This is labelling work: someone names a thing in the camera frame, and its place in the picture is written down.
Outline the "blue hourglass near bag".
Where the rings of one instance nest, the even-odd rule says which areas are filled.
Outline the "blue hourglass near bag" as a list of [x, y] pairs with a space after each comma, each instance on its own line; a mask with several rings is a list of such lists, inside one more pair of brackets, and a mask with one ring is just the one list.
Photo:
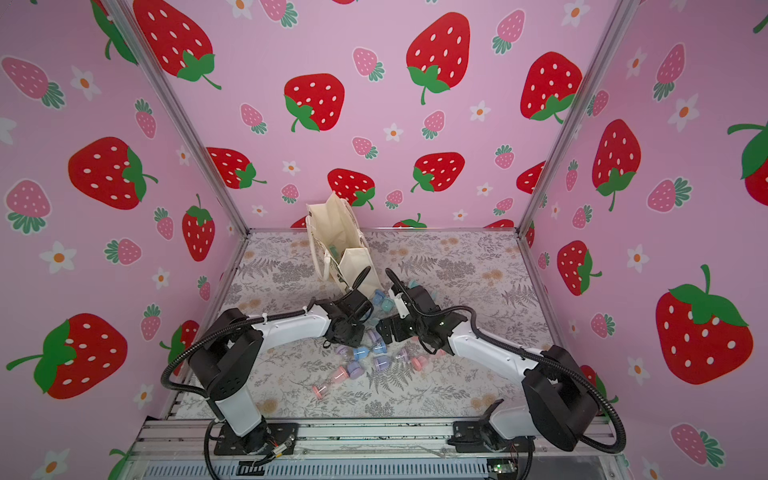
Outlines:
[[374, 291], [374, 296], [373, 296], [373, 299], [372, 299], [372, 303], [376, 307], [381, 306], [386, 298], [387, 298], [387, 294], [384, 291], [382, 291], [380, 289], [376, 289]]

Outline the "purple hourglass front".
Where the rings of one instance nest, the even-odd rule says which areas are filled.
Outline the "purple hourglass front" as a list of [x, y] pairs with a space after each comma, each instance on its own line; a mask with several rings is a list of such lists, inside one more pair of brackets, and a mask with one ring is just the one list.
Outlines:
[[346, 366], [346, 370], [347, 370], [347, 373], [348, 373], [348, 378], [350, 380], [357, 379], [357, 378], [361, 377], [365, 373], [364, 368], [357, 361], [350, 362]]

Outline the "silver corner frame post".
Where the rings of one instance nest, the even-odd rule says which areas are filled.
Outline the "silver corner frame post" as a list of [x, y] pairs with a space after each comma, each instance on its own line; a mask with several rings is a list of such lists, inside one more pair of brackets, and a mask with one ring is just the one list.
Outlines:
[[163, 104], [185, 146], [194, 156], [198, 167], [214, 191], [222, 208], [227, 213], [235, 230], [242, 237], [247, 237], [250, 229], [231, 195], [228, 193], [228, 189], [220, 178], [206, 147], [186, 114], [183, 104], [169, 83], [167, 74], [160, 67], [151, 51], [150, 45], [140, 32], [139, 25], [132, 12], [132, 2], [107, 0], [104, 4], [113, 16], [117, 29], [134, 53], [139, 66]]
[[545, 161], [543, 171], [539, 177], [534, 193], [526, 208], [520, 224], [516, 227], [519, 239], [527, 233], [533, 222], [544, 194], [556, 175], [560, 163], [565, 158], [567, 150], [573, 140], [577, 128], [581, 125], [586, 114], [586, 108], [592, 95], [600, 86], [603, 76], [631, 25], [633, 16], [640, 2], [636, 0], [618, 1], [603, 36], [595, 49], [589, 67], [584, 73], [581, 87], [576, 94], [573, 104], [568, 109], [568, 115], [564, 124], [555, 138], [549, 157]]

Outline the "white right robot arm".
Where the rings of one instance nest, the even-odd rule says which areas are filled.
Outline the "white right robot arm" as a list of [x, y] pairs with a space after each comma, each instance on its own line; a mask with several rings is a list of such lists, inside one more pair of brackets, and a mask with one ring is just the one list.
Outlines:
[[415, 338], [427, 353], [467, 359], [516, 383], [524, 402], [495, 407], [486, 415], [491, 431], [505, 439], [542, 437], [572, 451], [587, 443], [587, 430], [600, 410], [599, 393], [560, 347], [525, 348], [479, 328], [469, 306], [442, 308], [421, 286], [392, 287], [388, 299], [397, 314], [383, 321], [397, 339]]

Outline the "cream canvas tote bag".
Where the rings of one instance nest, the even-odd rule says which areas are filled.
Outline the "cream canvas tote bag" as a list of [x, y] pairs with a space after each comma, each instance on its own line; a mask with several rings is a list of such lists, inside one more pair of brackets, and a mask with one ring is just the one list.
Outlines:
[[334, 282], [347, 293], [359, 274], [369, 267], [357, 290], [373, 300], [382, 284], [369, 245], [348, 203], [332, 193], [325, 203], [308, 205], [305, 220], [318, 277]]

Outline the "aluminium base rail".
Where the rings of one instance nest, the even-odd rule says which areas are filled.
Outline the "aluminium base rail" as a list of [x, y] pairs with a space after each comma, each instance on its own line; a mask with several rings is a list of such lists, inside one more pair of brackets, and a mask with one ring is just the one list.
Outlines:
[[260, 465], [206, 420], [148, 421], [114, 479], [630, 479], [626, 458], [578, 445], [565, 452], [543, 439], [499, 451], [449, 444], [467, 419], [278, 419], [286, 451]]

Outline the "pink hourglass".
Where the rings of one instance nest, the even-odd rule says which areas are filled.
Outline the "pink hourglass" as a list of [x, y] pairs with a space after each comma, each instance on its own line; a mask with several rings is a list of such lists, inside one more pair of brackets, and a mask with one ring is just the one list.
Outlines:
[[418, 356], [411, 359], [411, 364], [416, 371], [423, 371], [429, 364], [429, 359], [426, 356]]
[[331, 390], [338, 385], [342, 384], [349, 378], [349, 374], [345, 367], [339, 366], [334, 370], [331, 375], [323, 382], [312, 386], [312, 392], [317, 400], [323, 400], [327, 398]]

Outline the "pink hourglass right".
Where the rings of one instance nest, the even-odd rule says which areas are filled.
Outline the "pink hourglass right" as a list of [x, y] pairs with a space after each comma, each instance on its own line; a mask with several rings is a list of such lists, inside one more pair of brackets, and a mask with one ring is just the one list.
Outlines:
[[411, 359], [411, 364], [416, 371], [423, 371], [429, 364], [429, 359], [426, 356], [418, 356]]

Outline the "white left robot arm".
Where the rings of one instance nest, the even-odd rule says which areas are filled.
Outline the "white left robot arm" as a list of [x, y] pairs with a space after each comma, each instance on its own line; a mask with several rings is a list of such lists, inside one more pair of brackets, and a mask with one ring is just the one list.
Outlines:
[[315, 338], [331, 346], [357, 347], [372, 310], [372, 302], [356, 290], [337, 300], [313, 300], [299, 310], [274, 315], [247, 316], [229, 309], [185, 351], [186, 362], [209, 407], [235, 437], [259, 438], [266, 434], [267, 422], [247, 387], [258, 354]]

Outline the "silver corner frame post left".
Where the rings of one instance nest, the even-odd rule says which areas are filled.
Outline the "silver corner frame post left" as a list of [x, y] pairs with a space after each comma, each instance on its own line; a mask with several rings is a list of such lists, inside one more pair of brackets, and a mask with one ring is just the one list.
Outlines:
[[247, 237], [250, 229], [231, 195], [228, 193], [228, 189], [220, 178], [206, 147], [186, 114], [183, 104], [169, 83], [167, 74], [160, 67], [151, 51], [150, 45], [140, 32], [139, 25], [132, 12], [132, 2], [107, 0], [104, 4], [113, 16], [117, 29], [134, 53], [139, 66], [163, 104], [185, 146], [194, 156], [198, 167], [214, 191], [222, 208], [227, 213], [235, 230], [242, 237]]

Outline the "silver corner frame post right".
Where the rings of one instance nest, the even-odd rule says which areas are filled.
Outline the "silver corner frame post right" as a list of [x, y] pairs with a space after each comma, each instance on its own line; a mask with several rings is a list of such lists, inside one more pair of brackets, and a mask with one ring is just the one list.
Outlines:
[[581, 87], [576, 94], [573, 104], [568, 109], [568, 115], [564, 124], [555, 138], [549, 157], [545, 161], [543, 171], [539, 177], [534, 193], [526, 208], [520, 224], [516, 227], [519, 239], [527, 233], [533, 222], [544, 194], [556, 175], [560, 163], [565, 158], [567, 150], [573, 140], [577, 128], [581, 125], [586, 114], [586, 108], [592, 95], [600, 86], [603, 76], [631, 25], [633, 16], [640, 2], [636, 0], [618, 1], [603, 36], [595, 49], [589, 67], [584, 73]]

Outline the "pink hourglass front left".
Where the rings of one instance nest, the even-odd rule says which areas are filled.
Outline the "pink hourglass front left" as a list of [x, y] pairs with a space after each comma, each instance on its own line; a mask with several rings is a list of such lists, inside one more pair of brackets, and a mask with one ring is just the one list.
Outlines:
[[338, 385], [342, 384], [349, 378], [349, 374], [345, 367], [339, 366], [334, 370], [331, 375], [323, 382], [312, 386], [312, 392], [317, 400], [323, 400], [327, 398], [331, 390]]

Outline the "lilac hourglass centre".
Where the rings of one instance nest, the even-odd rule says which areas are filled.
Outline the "lilac hourglass centre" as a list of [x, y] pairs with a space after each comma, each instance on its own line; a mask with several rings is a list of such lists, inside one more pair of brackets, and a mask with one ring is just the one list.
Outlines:
[[375, 356], [372, 362], [374, 370], [377, 372], [387, 371], [392, 365], [391, 359], [385, 355]]

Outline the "blue hourglass centre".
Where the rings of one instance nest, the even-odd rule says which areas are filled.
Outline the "blue hourglass centre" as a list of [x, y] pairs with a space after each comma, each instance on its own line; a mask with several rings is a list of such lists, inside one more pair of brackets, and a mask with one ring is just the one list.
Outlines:
[[367, 347], [360, 346], [352, 349], [352, 359], [354, 361], [360, 361], [369, 356], [370, 350]]

